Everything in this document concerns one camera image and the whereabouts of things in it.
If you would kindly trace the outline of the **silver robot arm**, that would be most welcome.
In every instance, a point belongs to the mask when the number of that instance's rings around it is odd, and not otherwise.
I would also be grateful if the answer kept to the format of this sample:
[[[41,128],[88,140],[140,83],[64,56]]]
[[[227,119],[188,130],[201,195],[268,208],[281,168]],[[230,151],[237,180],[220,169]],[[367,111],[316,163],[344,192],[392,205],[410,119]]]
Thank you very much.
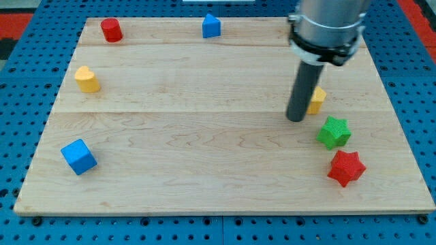
[[[289,13],[290,46],[313,66],[344,65],[357,51],[370,0],[301,0]]]

